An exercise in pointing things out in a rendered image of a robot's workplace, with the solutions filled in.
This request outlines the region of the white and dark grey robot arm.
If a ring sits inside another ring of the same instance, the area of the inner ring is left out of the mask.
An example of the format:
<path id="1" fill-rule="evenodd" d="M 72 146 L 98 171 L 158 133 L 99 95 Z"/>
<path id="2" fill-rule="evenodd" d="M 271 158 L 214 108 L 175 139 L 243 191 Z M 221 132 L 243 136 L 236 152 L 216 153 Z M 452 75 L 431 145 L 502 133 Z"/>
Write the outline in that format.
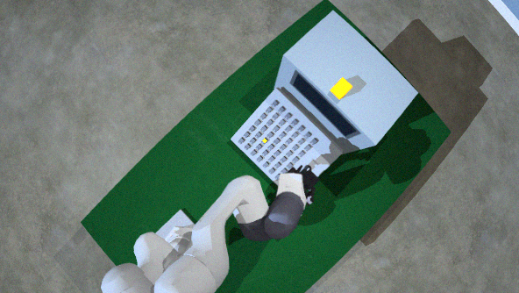
<path id="1" fill-rule="evenodd" d="M 216 292 L 229 272 L 224 227 L 232 212 L 245 238 L 284 239 L 304 211 L 303 186 L 311 189 L 319 181 L 310 169 L 280 174 L 276 198 L 268 206 L 259 180 L 249 175 L 232 180 L 193 229 L 175 226 L 165 239 L 154 232 L 140 235 L 134 245 L 138 266 L 112 268 L 103 278 L 103 293 Z"/>

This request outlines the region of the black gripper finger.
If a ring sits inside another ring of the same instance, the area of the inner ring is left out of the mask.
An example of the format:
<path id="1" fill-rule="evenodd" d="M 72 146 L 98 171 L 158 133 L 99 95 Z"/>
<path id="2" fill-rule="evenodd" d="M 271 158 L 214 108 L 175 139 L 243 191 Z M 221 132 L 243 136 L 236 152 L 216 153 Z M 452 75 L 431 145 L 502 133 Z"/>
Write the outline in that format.
<path id="1" fill-rule="evenodd" d="M 309 190 L 309 189 L 306 189 L 306 190 L 308 190 L 308 195 L 307 195 L 308 198 L 306 199 L 307 200 L 306 204 L 310 205 L 310 204 L 312 204 L 314 202 L 314 194 L 315 194 L 316 188 L 313 187 L 311 190 Z"/>
<path id="2" fill-rule="evenodd" d="M 299 174 L 299 172 L 301 171 L 303 165 L 301 165 L 299 168 L 294 168 L 292 167 L 287 173 L 296 173 L 296 174 Z M 295 170 L 295 171 L 294 171 Z"/>

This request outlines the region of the light blue keypad machine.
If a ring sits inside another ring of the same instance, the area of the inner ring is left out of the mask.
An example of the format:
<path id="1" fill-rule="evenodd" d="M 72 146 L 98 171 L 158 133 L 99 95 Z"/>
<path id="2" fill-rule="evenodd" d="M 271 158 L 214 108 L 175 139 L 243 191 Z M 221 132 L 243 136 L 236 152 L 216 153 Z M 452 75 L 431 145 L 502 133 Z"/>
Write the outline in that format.
<path id="1" fill-rule="evenodd" d="M 292 166 L 319 176 L 376 146 L 417 94 L 332 11 L 283 54 L 274 91 L 231 141 L 277 186 Z"/>

